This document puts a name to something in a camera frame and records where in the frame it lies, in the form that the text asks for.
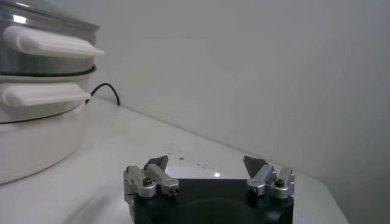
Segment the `screw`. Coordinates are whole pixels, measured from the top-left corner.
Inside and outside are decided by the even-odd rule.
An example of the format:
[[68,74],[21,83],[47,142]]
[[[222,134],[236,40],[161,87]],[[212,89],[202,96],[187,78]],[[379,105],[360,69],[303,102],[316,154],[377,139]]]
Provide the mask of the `screw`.
[[276,179],[275,180],[275,186],[277,187],[284,187],[285,186],[285,181],[282,179]]
[[170,196],[172,196],[172,197],[176,197],[176,196],[179,195],[179,190],[176,189],[176,188],[173,188],[173,189],[171,189],[171,190],[169,191],[169,194],[170,194]]
[[247,192],[248,197],[250,198],[257,198],[257,191],[256,189],[250,188]]
[[144,178],[144,180],[142,181],[143,186],[150,186],[152,183],[153,183],[153,181],[149,177]]

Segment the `white wall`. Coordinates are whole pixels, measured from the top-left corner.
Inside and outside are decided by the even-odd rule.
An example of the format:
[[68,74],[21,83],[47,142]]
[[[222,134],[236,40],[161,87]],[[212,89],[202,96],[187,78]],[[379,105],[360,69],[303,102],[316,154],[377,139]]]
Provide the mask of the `white wall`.
[[319,178],[350,223],[388,220],[389,1],[52,1],[101,25],[91,87]]

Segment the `pot handle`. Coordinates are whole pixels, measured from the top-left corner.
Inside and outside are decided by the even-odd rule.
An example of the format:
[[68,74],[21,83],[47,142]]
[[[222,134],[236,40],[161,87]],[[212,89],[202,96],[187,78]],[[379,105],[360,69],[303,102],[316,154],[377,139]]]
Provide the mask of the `pot handle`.
[[3,37],[8,47],[30,55],[65,58],[104,55],[104,51],[83,39],[21,26],[6,28]]
[[0,103],[25,107],[49,103],[83,101],[91,94],[76,83],[2,83]]

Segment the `black cord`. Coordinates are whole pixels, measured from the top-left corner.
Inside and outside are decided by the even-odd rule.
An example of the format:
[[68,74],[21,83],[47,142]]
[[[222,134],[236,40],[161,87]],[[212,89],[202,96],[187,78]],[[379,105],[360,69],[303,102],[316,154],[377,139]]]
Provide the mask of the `black cord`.
[[118,104],[118,106],[120,106],[120,105],[121,105],[121,101],[119,100],[118,93],[116,93],[114,87],[111,86],[111,84],[109,84],[109,83],[107,83],[107,82],[102,83],[102,84],[98,85],[97,87],[95,87],[95,89],[93,89],[92,92],[91,92],[91,97],[93,97],[93,95],[96,93],[96,91],[97,91],[98,89],[100,89],[102,86],[108,86],[108,87],[110,87],[110,89],[114,92],[114,95],[115,95],[115,97],[116,97],[116,104]]

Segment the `white table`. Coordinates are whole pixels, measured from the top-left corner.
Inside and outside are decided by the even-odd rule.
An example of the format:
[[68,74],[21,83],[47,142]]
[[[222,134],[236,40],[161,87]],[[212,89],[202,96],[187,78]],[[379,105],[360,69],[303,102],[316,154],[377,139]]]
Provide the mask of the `white table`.
[[[87,110],[87,132],[79,151],[42,172],[0,186],[0,223],[69,223],[94,195],[122,183],[126,166],[142,166],[160,155],[169,156],[169,166],[249,177],[244,153],[235,149],[102,99],[92,99]],[[297,172],[294,207],[294,223],[347,223],[327,187]]]

